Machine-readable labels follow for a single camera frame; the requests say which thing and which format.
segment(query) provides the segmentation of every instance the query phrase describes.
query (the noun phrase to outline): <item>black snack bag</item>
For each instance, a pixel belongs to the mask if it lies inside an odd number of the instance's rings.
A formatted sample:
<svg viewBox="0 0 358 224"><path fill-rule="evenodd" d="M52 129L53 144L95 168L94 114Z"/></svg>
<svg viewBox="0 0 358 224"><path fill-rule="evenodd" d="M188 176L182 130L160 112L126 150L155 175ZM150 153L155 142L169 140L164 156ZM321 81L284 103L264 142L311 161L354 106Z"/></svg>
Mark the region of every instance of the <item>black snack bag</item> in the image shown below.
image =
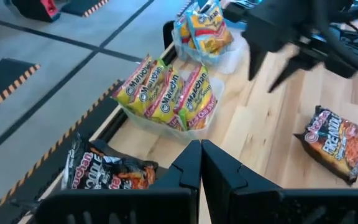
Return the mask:
<svg viewBox="0 0 358 224"><path fill-rule="evenodd" d="M156 162L106 156L79 134L68 151L62 189L147 189Z"/></svg>
<svg viewBox="0 0 358 224"><path fill-rule="evenodd" d="M353 184L358 176L358 125L329 109L316 106L302 134L305 151L333 174Z"/></svg>

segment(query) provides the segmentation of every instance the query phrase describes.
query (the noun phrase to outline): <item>clear plastic bin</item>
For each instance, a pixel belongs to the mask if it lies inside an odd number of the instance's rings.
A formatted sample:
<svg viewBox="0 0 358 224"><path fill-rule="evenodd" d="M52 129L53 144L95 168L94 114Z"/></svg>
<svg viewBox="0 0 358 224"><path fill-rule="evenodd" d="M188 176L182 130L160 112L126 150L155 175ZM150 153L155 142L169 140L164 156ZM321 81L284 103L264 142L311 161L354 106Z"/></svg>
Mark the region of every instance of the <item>clear plastic bin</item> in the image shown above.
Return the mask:
<svg viewBox="0 0 358 224"><path fill-rule="evenodd" d="M182 45L177 30L172 30L173 43L181 60L188 60L189 58L206 65L213 67L221 73L233 73L240 60L243 58L247 48L246 40L242 38L241 32L237 29L229 29L233 36L233 42L228 45L227 50L215 58L210 58L207 53L191 49L188 46Z"/></svg>
<svg viewBox="0 0 358 224"><path fill-rule="evenodd" d="M209 129L213 126L215 120L215 114L220 107L221 98L224 91L224 83L222 80L218 78L210 77L209 81L211 83L212 91L216 99L218 100L218 103L216 104L215 110L212 113L212 119L210 119L209 123L203 129L194 130L194 131L178 131L176 129L168 127L167 125L158 124L151 120L137 116L134 113L127 110L124 106L122 106L122 109L124 110L125 114L128 115L128 118L138 127L146 131L152 132L154 134L161 135L162 137L169 138L182 143L187 143L188 141L194 139L205 139L208 135Z"/></svg>

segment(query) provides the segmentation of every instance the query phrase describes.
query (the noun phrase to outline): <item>gray floor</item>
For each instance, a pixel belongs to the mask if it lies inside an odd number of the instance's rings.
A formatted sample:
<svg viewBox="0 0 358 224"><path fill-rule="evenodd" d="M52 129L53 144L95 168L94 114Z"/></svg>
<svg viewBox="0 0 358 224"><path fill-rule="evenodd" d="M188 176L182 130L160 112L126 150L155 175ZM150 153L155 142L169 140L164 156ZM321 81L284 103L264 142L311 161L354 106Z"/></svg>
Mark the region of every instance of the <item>gray floor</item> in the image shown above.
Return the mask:
<svg viewBox="0 0 358 224"><path fill-rule="evenodd" d="M111 0L89 18L62 14L53 24L14 16L0 0L0 21L99 46L140 9L146 0ZM155 0L107 46L107 49L144 57L163 52L162 24L173 19L185 0ZM40 70L0 105L0 135L38 102L90 50L0 26L0 59L41 64ZM136 63L97 54L46 104L0 146L0 198L21 179L49 147L118 78Z"/></svg>

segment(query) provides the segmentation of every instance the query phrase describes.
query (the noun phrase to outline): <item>wooden table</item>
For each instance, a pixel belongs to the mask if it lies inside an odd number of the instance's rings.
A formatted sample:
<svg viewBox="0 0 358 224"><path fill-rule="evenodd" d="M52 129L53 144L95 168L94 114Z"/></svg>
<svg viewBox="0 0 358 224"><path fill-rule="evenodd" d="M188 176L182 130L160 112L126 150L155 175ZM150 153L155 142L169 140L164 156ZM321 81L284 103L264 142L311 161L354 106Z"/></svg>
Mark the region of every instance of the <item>wooden table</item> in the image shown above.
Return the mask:
<svg viewBox="0 0 358 224"><path fill-rule="evenodd" d="M320 65L310 72L298 71L273 93L267 93L286 59L295 52L296 48L289 45L277 54L268 54L256 79L251 82L247 80L247 52L231 75L210 70L209 75L224 81L225 91L220 110L216 113L216 123L208 134L208 139L256 173L283 188L348 187L341 179L312 160L299 140L293 137L293 133L303 131L316 105L323 105L358 123L358 76L346 80ZM195 66L179 59L173 64L180 70L191 70ZM119 110L120 107L112 112L92 139L97 138ZM130 156L157 161L163 167L169 167L186 147L185 144L139 129L131 120L121 126L108 144ZM43 197L56 187L54 184ZM358 180L353 187L358 188ZM210 222L203 193L200 214L200 223Z"/></svg>

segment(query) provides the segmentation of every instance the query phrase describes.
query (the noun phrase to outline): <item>black mat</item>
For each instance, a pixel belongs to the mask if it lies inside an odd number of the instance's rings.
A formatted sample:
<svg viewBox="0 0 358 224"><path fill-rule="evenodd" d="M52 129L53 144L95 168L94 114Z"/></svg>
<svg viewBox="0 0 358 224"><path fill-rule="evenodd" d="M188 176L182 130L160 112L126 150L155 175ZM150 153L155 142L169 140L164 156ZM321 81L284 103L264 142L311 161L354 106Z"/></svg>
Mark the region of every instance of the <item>black mat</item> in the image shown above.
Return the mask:
<svg viewBox="0 0 358 224"><path fill-rule="evenodd" d="M109 0L71 0L70 3L63 6L62 12L88 17L108 1Z"/></svg>
<svg viewBox="0 0 358 224"><path fill-rule="evenodd" d="M111 114L117 103L109 97L121 82L115 83L103 93L97 102L34 164L33 168L18 181L8 193L0 199L0 224L16 224L25 212L12 206L9 201L13 198L33 202L46 191L64 168L68 149L76 133L91 136Z"/></svg>
<svg viewBox="0 0 358 224"><path fill-rule="evenodd" d="M4 58L0 60L0 104L19 88L39 65Z"/></svg>

